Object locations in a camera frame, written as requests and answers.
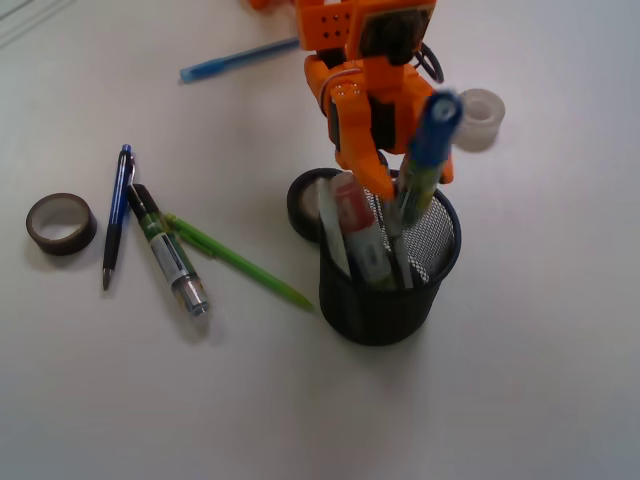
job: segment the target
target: green mechanical pencil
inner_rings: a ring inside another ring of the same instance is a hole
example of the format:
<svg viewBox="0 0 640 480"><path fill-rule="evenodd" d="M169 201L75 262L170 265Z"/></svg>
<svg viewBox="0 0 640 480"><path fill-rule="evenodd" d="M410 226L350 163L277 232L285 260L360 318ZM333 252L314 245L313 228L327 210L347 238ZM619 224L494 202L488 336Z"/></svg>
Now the green mechanical pencil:
<svg viewBox="0 0 640 480"><path fill-rule="evenodd" d="M209 255L221 258L228 264L234 266L295 305L298 305L305 310L313 310L311 302L309 302L309 300L307 300L300 292L283 281L278 280L276 277L264 271L257 265L254 265L246 258L228 249L220 242L217 242L213 238L171 213L166 213L164 218L169 226L173 228L181 238L184 238L187 243L190 243Z"/></svg>

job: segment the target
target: pen holder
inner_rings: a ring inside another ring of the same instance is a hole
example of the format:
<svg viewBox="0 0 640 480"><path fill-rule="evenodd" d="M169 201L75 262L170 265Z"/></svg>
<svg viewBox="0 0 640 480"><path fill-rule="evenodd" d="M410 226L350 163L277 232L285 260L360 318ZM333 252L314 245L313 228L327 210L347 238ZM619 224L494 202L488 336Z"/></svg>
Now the pen holder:
<svg viewBox="0 0 640 480"><path fill-rule="evenodd" d="M373 197L369 196L369 201L379 219L381 214ZM439 190L429 211L404 231L414 283L411 289L372 290L362 282L354 282L332 260L322 226L320 229L322 314L341 335L363 345L389 345L418 330L429 315L440 283L460 253L460 222ZM391 257L384 228L381 234Z"/></svg>

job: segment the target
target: pen tip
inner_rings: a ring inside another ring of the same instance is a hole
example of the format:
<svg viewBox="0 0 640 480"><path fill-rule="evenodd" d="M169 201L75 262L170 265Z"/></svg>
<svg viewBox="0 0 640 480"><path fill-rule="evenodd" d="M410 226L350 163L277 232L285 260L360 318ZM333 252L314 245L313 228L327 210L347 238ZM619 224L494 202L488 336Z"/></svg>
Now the pen tip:
<svg viewBox="0 0 640 480"><path fill-rule="evenodd" d="M112 273L113 270L110 270L108 268L102 270L102 290L104 290L105 292L109 288L109 282L111 282Z"/></svg>

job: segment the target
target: black electrical tape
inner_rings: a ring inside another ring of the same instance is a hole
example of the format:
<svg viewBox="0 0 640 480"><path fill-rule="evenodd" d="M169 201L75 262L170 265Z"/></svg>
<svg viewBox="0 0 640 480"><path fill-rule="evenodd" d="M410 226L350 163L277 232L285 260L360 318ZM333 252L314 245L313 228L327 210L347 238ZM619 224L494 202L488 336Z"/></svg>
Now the black electrical tape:
<svg viewBox="0 0 640 480"><path fill-rule="evenodd" d="M64 238L52 240L42 235L42 226L65 219L80 226ZM27 232L42 251L56 256L71 255L91 243L97 223L87 202L71 193L55 193L38 200L27 214Z"/></svg>

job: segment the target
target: blue ballpoint pen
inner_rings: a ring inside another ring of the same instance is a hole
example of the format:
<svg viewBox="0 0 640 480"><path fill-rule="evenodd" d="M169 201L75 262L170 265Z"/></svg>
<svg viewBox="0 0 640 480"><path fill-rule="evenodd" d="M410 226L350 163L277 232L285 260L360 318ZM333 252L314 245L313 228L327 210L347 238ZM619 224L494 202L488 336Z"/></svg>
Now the blue ballpoint pen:
<svg viewBox="0 0 640 480"><path fill-rule="evenodd" d="M133 178L135 164L131 145L123 145L118 157L118 171L116 184L113 187L111 200L111 213L109 214L109 226L107 227L107 239L104 244L104 261L102 263L102 288L107 290L111 275L116 268L118 249L120 248L120 235L122 234L122 220L127 209L127 186Z"/></svg>
<svg viewBox="0 0 640 480"><path fill-rule="evenodd" d="M286 52L300 46L297 37L282 40L281 42L271 43L262 47L253 48L244 52L229 55L228 57L215 58L208 62L200 63L192 67L180 70L180 77L184 83L195 82L203 78L217 75L231 68L240 67L262 60L281 52Z"/></svg>

